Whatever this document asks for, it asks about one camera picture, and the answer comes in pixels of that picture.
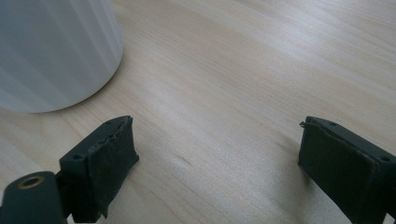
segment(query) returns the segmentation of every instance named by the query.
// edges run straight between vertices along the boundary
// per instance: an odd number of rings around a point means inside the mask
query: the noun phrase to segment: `light wood surface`
[[[60,111],[0,110],[0,198],[131,115],[141,160],[99,223],[349,223],[297,165],[298,124],[329,119],[396,154],[396,2],[112,4],[125,46],[105,87]]]

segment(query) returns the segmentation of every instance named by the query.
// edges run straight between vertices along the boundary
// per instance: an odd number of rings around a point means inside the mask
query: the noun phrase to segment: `black clamp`
[[[396,158],[346,128],[307,117],[299,165],[352,223],[396,218]]]
[[[61,171],[26,175],[7,186],[1,224],[94,223],[116,197],[132,166],[134,151],[129,116],[109,120],[61,159]]]

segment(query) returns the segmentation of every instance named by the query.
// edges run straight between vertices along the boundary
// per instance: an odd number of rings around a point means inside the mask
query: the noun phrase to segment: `white pot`
[[[107,0],[0,1],[0,107],[46,112],[101,89],[122,57]]]

